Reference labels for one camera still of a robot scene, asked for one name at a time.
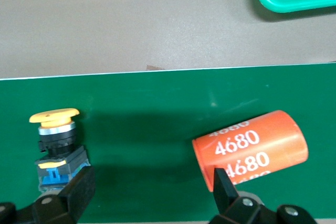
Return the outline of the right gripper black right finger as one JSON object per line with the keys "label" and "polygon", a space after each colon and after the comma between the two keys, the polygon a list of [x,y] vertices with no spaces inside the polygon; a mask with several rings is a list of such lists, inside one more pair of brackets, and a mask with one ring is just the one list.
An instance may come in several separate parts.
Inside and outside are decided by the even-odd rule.
{"label": "right gripper black right finger", "polygon": [[214,169],[213,196],[219,214],[210,223],[316,223],[313,216],[299,206],[280,205],[272,211],[257,195],[237,191],[223,168]]}

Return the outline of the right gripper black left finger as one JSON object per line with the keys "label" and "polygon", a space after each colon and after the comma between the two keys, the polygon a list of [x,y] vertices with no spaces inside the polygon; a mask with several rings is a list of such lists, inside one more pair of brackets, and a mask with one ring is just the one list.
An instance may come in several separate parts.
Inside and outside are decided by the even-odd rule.
{"label": "right gripper black left finger", "polygon": [[40,196],[23,209],[2,202],[1,223],[77,223],[95,194],[94,171],[82,168],[61,191]]}

